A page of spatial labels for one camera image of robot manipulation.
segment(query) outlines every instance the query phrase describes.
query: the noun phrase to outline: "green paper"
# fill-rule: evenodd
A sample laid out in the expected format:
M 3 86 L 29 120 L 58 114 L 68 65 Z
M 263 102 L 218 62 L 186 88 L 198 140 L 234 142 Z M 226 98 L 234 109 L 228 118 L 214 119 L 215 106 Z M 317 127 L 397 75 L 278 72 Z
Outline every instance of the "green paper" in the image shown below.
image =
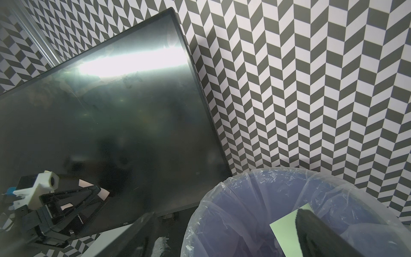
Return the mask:
M 313 212 L 310 204 L 306 204 L 300 209 Z M 296 228 L 297 211 L 298 209 L 270 224 L 271 230 L 274 232 L 286 257 L 302 257 Z

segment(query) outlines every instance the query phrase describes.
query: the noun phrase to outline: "white 3d-printed part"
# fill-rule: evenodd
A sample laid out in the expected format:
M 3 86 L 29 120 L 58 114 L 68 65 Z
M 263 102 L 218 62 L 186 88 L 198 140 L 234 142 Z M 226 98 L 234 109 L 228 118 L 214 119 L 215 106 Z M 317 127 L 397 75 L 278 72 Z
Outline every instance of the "white 3d-printed part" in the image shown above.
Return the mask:
M 31 188 L 23 188 L 15 190 L 13 194 L 23 197 L 21 200 L 13 202 L 14 209 L 20 208 L 27 204 L 30 210 L 36 210 L 42 206 L 39 196 L 42 194 L 48 194 L 52 190 L 58 188 L 59 177 L 51 171 L 44 171 L 37 175 L 36 181 Z

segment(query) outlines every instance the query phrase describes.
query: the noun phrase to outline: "monitor screen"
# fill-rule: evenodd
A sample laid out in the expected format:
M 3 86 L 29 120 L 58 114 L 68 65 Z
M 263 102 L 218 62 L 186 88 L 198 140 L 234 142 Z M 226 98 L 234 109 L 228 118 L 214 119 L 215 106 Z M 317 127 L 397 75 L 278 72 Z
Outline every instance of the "monitor screen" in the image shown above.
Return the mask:
M 0 96 L 0 189 L 110 191 L 85 234 L 198 203 L 231 175 L 173 10 Z

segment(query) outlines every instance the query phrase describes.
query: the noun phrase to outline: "black and white wall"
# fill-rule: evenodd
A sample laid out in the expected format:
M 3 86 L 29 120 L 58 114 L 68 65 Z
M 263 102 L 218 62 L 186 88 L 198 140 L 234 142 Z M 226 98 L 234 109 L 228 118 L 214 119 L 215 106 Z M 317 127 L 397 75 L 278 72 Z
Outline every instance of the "black and white wall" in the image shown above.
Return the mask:
M 50 69 L 16 17 L 0 9 L 0 94 Z
M 329 173 L 411 223 L 411 0 L 24 4 L 65 60 L 174 8 L 233 174 Z

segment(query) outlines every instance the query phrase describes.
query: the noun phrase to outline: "trash can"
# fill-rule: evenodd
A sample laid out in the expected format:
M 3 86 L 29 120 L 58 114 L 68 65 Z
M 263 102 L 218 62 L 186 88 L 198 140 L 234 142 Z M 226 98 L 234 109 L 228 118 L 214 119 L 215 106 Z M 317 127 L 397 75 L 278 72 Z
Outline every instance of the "trash can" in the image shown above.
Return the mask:
M 371 195 L 332 175 L 279 167 L 233 176 L 208 192 L 181 257 L 284 256 L 269 224 L 306 203 L 365 257 L 411 256 L 411 232 Z

